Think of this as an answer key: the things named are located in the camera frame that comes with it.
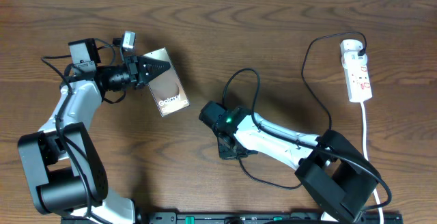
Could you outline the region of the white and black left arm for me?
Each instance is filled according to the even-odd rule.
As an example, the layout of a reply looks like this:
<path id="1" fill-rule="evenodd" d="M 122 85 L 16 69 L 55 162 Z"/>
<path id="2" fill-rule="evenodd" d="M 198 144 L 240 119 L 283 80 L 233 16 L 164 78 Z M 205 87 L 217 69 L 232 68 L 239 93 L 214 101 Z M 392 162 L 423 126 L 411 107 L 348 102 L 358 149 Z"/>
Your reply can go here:
<path id="1" fill-rule="evenodd" d="M 107 174 L 88 133 L 108 91 L 139 89 L 171 64 L 133 54 L 134 41 L 110 44 L 122 64 L 100 65 L 97 39 L 69 42 L 69 64 L 61 77 L 61 97 L 38 132 L 18 140 L 18 153 L 35 209 L 91 223 L 147 223 L 129 198 L 109 188 Z"/>

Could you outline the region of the silver Galaxy smartphone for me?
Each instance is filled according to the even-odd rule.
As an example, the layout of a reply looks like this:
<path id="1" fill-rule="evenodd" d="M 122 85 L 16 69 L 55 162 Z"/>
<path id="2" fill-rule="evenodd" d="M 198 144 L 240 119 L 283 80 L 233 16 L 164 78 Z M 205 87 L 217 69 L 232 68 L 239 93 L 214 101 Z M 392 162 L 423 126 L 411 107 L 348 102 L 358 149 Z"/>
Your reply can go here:
<path id="1" fill-rule="evenodd" d="M 188 96 L 184 91 L 167 49 L 161 48 L 146 53 L 144 57 L 170 64 L 170 69 L 148 83 L 161 116 L 165 117 L 188 107 L 190 105 Z"/>

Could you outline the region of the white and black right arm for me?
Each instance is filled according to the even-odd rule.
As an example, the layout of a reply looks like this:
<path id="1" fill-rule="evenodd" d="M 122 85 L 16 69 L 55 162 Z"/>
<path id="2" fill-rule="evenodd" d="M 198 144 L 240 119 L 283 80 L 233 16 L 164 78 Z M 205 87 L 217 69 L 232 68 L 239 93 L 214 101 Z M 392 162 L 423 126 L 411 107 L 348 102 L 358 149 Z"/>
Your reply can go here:
<path id="1" fill-rule="evenodd" d="M 212 130 L 223 160 L 261 152 L 291 167 L 313 200 L 340 223 L 355 223 L 380 174 L 339 132 L 296 132 L 263 119 L 245 107 L 233 111 L 209 101 L 199 120 Z"/>

